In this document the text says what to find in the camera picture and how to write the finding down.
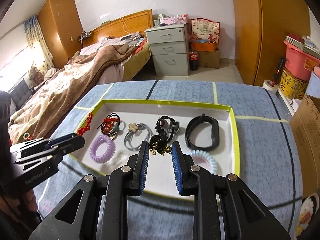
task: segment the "metal screw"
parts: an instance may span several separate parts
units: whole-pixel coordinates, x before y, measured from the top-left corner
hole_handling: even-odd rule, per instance
[[[131,170],[130,166],[123,166],[123,167],[121,168],[121,171],[123,171],[123,172],[128,172],[128,171],[130,171],[130,170]]]
[[[200,170],[200,167],[198,165],[192,165],[191,166],[191,170],[192,171],[199,171]]]
[[[228,179],[231,181],[236,181],[238,179],[238,177],[235,174],[229,174]]]
[[[93,180],[93,176],[92,175],[87,175],[83,179],[84,179],[85,182],[90,182],[90,181]]]

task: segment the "person's hand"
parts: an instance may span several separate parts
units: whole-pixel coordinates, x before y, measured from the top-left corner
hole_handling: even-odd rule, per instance
[[[7,203],[12,207],[17,207],[20,205],[20,201],[18,199],[12,199],[9,198],[7,196],[1,196],[0,197],[0,209],[7,214],[8,216],[10,216],[14,221],[19,222],[19,220],[15,217],[15,215],[11,212],[11,210],[9,209],[8,205],[6,204],[6,202],[4,201],[4,199],[7,201]],[[27,200],[27,207],[30,211],[32,212],[36,212],[38,209],[37,203],[36,203],[36,196],[33,193],[33,190],[30,190],[29,192],[27,192],[25,194],[25,198]]]

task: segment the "wooden headboard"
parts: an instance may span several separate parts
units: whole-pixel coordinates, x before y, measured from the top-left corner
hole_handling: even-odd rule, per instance
[[[123,16],[93,30],[93,36],[83,40],[84,47],[97,43],[100,38],[114,36],[119,38],[128,33],[140,32],[153,27],[152,10],[145,10]]]

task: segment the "wardrobe door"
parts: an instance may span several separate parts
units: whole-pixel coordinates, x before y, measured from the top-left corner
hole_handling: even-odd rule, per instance
[[[63,68],[68,56],[58,34],[57,26],[53,20],[50,3],[47,1],[38,14],[38,21],[44,36],[45,43],[53,56],[53,64],[56,68]]]
[[[263,30],[256,86],[273,79],[280,57],[286,54],[286,35],[310,36],[310,15],[304,0],[261,0],[261,6]]]
[[[236,66],[244,84],[253,85],[261,48],[260,0],[233,0],[236,20]]]
[[[75,0],[49,1],[61,43],[67,56],[73,57],[78,50],[81,50],[81,42],[78,42],[77,38],[83,32]]]

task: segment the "green bead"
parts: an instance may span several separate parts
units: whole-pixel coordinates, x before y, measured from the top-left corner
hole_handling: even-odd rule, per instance
[[[116,124],[115,125],[113,125],[113,131],[115,131],[115,132],[119,132],[120,131],[120,128],[119,128],[119,126],[117,126]]]

